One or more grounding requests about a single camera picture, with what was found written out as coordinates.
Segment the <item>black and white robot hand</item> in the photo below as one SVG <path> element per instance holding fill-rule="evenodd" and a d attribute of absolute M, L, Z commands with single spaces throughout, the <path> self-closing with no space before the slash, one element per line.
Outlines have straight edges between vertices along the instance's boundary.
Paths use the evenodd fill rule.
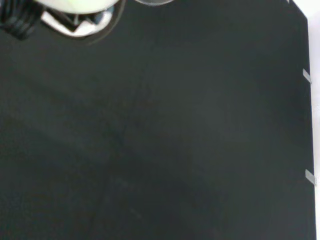
<path fill-rule="evenodd" d="M 18 40 L 39 23 L 71 39 L 109 34 L 123 13 L 124 0 L 2 0 L 0 29 Z"/>

